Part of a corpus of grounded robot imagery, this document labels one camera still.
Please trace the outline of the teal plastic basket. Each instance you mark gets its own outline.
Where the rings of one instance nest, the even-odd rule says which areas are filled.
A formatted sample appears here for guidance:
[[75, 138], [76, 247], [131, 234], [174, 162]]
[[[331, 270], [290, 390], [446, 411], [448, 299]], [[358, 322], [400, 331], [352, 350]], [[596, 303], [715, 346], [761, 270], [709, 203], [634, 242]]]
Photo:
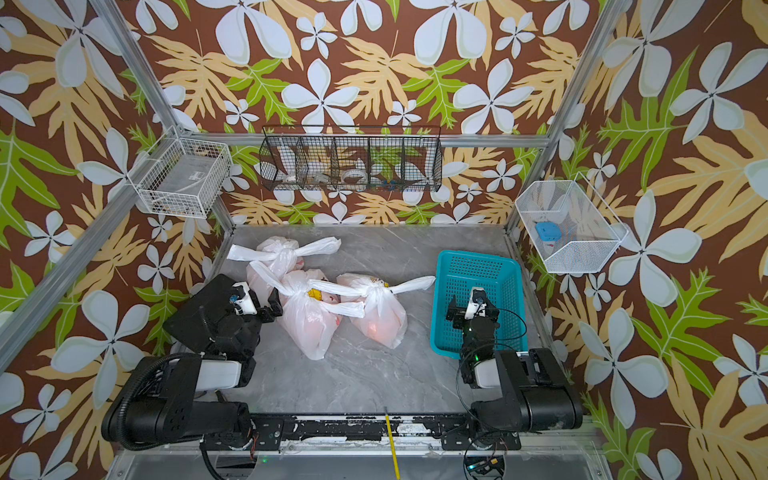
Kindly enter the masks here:
[[430, 333], [432, 350], [445, 357], [459, 357], [462, 333], [447, 319], [448, 307], [451, 301], [466, 307], [474, 287], [484, 289], [491, 303], [501, 309], [496, 338], [517, 351], [528, 350], [519, 264], [509, 258], [451, 250], [442, 251], [437, 261]]

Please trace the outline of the printed white plastic bag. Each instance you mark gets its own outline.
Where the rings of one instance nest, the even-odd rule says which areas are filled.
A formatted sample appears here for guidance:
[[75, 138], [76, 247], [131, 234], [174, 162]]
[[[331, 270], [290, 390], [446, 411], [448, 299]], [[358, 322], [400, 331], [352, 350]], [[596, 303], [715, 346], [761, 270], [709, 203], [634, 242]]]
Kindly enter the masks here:
[[286, 273], [304, 267], [304, 258], [314, 255], [330, 255], [339, 250], [341, 240], [326, 237], [300, 246], [297, 240], [273, 236], [263, 241], [256, 249], [233, 245], [228, 260], [246, 262], [247, 283], [261, 304], [265, 304], [273, 287], [261, 279], [249, 264], [253, 261], [263, 264], [278, 279]]

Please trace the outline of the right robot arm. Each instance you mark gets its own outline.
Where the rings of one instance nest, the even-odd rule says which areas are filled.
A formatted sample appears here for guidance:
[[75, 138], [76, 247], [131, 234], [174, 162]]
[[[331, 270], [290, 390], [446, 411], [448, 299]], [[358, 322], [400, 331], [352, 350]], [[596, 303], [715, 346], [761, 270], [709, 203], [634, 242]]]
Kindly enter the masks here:
[[466, 307], [448, 304], [446, 320], [462, 334], [458, 379], [471, 389], [498, 389], [500, 397], [465, 407], [470, 437], [545, 430], [583, 424], [583, 407], [554, 354], [546, 348], [515, 350], [496, 337], [502, 310], [474, 291]]

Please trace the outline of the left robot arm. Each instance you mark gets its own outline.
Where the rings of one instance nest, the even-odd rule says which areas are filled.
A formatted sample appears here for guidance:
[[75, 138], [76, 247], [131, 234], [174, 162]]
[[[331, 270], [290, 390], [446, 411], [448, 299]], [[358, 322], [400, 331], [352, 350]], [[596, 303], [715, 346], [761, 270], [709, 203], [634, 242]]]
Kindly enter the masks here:
[[132, 451], [207, 436], [248, 443], [246, 404], [195, 396], [247, 386], [261, 327], [282, 313], [277, 291], [261, 303], [244, 282], [198, 292], [164, 324], [183, 351], [139, 362], [104, 416], [103, 438]]

